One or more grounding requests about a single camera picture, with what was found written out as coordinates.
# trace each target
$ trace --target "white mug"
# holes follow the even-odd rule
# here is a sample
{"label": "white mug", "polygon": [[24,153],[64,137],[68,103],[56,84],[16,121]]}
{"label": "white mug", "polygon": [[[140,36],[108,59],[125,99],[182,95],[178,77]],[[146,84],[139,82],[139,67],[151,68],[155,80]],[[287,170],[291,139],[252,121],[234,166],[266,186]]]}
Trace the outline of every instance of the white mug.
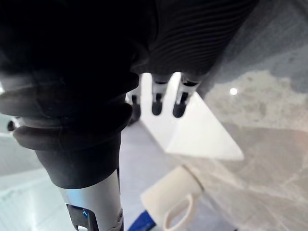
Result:
{"label": "white mug", "polygon": [[[202,193],[202,186],[184,166],[169,172],[141,195],[141,201],[157,226],[164,231],[184,228],[193,218],[195,201]],[[184,217],[170,227],[172,220],[184,209]]]}

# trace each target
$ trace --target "gray marble surface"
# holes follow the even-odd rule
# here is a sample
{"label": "gray marble surface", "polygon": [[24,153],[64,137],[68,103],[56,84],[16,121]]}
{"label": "gray marble surface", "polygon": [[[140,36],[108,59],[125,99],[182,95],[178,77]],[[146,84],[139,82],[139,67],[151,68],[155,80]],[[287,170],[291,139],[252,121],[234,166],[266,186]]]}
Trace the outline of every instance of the gray marble surface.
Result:
{"label": "gray marble surface", "polygon": [[308,229],[307,9],[261,0],[199,88],[244,160],[182,161],[241,231]]}

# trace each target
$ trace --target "floor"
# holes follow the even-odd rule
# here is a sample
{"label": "floor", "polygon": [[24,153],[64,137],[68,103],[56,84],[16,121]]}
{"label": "floor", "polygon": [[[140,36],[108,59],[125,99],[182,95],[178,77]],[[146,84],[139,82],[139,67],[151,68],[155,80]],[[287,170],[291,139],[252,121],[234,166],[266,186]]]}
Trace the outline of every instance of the floor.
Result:
{"label": "floor", "polygon": [[[73,231],[60,193],[33,151],[19,147],[7,133],[9,119],[0,115],[0,230]],[[141,123],[123,131],[120,178],[126,229],[144,210],[140,193],[178,164],[163,153]],[[233,230],[205,204],[205,199],[200,199],[197,216],[188,231]]]}

